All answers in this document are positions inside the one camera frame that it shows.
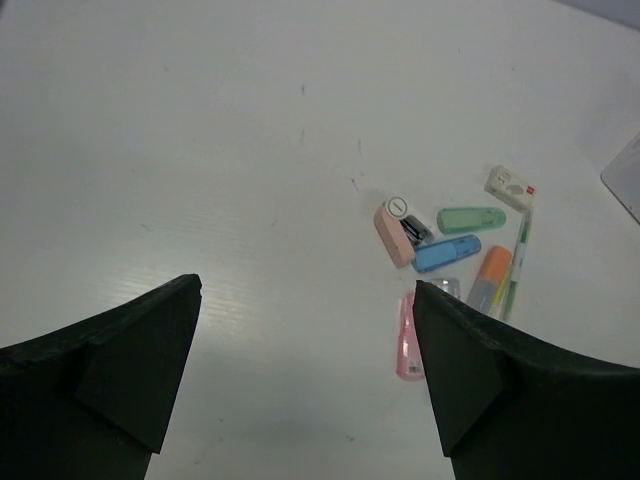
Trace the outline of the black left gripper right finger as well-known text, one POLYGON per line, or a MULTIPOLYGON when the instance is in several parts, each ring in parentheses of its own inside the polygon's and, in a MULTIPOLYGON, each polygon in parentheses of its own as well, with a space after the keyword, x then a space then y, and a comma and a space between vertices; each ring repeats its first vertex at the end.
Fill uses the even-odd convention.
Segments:
POLYGON ((635 479, 639 372, 481 314, 421 281, 413 316, 458 479, 635 479))

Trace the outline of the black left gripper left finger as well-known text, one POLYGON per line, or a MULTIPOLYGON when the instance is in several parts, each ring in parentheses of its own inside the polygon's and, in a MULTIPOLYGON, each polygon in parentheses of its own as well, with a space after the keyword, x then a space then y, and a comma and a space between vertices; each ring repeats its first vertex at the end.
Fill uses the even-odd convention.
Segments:
POLYGON ((144 478, 166 437, 201 288, 198 275, 181 275, 2 348, 2 478, 144 478))

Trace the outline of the yellow highlighter pen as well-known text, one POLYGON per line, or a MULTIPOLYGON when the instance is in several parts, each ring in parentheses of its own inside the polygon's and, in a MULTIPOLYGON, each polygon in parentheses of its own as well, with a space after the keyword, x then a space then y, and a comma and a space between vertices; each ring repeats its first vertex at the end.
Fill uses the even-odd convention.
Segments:
POLYGON ((509 267, 507 269, 507 271, 505 272, 501 283, 498 287, 498 290, 493 298, 493 302, 491 305, 491 309, 490 309, 490 313, 489 315, 493 318, 498 318, 501 312, 501 308, 502 308, 502 303, 503 303, 503 298, 504 298, 504 294, 505 294, 505 290, 510 282, 510 277, 511 277, 511 270, 512 268, 509 267))

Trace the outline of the green pen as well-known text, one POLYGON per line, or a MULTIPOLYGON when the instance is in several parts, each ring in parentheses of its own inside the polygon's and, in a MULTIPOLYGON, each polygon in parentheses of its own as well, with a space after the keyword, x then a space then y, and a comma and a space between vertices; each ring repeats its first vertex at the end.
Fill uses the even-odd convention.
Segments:
POLYGON ((522 222, 518 234, 518 241, 514 251, 509 282, 505 291, 504 305, 501 312, 501 320, 503 322, 509 321, 515 303, 517 288, 519 285, 526 248, 530 236, 532 219, 533 209, 528 209, 522 217, 522 222))

